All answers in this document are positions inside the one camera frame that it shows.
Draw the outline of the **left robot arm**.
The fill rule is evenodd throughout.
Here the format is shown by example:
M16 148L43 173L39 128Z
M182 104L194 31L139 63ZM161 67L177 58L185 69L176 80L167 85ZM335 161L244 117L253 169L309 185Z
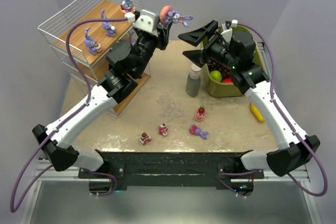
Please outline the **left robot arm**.
M100 151L80 151L72 143L106 110L123 102L137 87L156 49L165 50L172 22L155 22L145 29L135 24L138 35L134 45L127 40L114 43L107 55L109 70L89 87L88 94L56 121L36 125L32 133L52 167L62 172L70 167L97 171L106 166Z

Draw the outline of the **purple bunny with tube toy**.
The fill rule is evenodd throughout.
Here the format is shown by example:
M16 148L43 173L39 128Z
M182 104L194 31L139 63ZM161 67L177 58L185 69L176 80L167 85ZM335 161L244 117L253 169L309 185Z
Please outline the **purple bunny with tube toy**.
M100 12L100 16L101 18L107 19L107 17L105 16L105 10L101 10ZM115 37L116 36L116 27L112 26L109 22L103 22L102 23L102 27L106 32L106 35L109 37Z

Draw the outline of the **small purple bunny strawberry toy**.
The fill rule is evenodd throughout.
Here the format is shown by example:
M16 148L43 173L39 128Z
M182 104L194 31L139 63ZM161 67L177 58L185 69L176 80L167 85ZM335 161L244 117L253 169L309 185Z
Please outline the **small purple bunny strawberry toy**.
M189 128L189 132L193 135L200 136L202 139L207 140L208 132L203 131L197 125L192 124Z

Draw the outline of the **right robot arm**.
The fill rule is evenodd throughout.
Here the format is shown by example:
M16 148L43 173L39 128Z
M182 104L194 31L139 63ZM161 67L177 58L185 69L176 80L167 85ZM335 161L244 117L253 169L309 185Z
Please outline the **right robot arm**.
M231 28L220 33L218 22L213 20L178 38L194 47L203 46L183 52L192 63L202 67L213 59L228 68L232 84L257 108L271 130L277 149L243 154L241 163L246 170L270 169L282 177L312 159L320 140L295 122L271 90L270 77L254 62L256 43L250 32Z

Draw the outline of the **purple bunny pink donut toy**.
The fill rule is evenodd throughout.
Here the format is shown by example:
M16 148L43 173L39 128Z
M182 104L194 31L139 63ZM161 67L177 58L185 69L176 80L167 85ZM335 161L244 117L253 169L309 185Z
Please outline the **purple bunny pink donut toy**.
M134 46L137 41L137 34L134 31L129 32L129 37L130 37L130 44L131 46Z

